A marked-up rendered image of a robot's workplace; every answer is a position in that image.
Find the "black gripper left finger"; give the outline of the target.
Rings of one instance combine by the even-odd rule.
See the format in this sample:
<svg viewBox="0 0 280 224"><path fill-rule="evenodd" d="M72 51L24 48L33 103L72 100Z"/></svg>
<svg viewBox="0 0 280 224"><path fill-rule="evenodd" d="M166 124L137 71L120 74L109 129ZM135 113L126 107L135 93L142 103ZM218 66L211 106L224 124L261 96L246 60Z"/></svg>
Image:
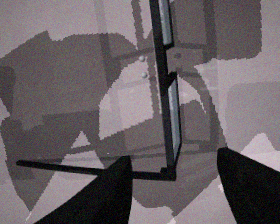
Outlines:
<svg viewBox="0 0 280 224"><path fill-rule="evenodd" d="M69 201L32 224L127 224L131 199L131 158L121 156Z"/></svg>

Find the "black glasses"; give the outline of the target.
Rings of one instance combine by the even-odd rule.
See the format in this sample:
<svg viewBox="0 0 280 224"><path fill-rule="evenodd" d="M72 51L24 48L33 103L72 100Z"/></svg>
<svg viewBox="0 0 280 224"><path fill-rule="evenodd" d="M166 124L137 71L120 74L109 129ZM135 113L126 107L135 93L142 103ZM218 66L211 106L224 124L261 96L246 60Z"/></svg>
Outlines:
<svg viewBox="0 0 280 224"><path fill-rule="evenodd" d="M177 93L176 72L167 74L166 51L175 47L174 29L171 24L170 0L149 0L152 38L156 51L157 73L159 73L162 122L165 133L166 167L160 172L132 171L132 178L152 181L176 182L176 163L181 148L181 126L179 93ZM65 164L16 162L17 166L45 168L47 171L74 172L99 176L106 168L71 167Z"/></svg>

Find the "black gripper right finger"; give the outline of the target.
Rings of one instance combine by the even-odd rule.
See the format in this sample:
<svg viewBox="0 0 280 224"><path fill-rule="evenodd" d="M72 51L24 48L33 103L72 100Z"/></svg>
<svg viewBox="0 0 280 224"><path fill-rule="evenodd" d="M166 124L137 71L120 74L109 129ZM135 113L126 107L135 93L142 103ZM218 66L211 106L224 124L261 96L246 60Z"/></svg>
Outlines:
<svg viewBox="0 0 280 224"><path fill-rule="evenodd" d="M280 224L280 171L220 147L217 172L237 224Z"/></svg>

